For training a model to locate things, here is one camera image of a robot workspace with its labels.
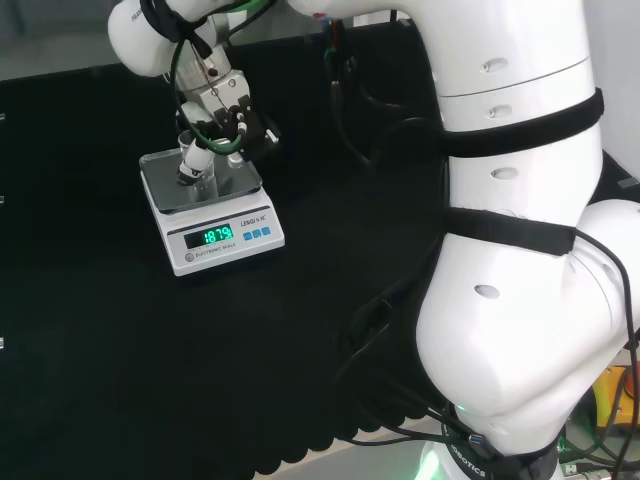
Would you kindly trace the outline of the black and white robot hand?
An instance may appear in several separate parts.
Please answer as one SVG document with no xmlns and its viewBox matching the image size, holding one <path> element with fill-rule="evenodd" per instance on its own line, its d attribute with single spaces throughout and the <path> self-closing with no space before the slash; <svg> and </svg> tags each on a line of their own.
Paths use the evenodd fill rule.
<svg viewBox="0 0 640 480">
<path fill-rule="evenodd" d="M 213 68 L 190 73 L 178 69 L 168 80 L 179 132 L 187 136 L 176 172 L 179 185 L 195 185 L 217 157 L 236 157 L 244 164 L 276 148 L 279 135 L 255 107 L 242 71 L 221 75 Z"/>
</svg>

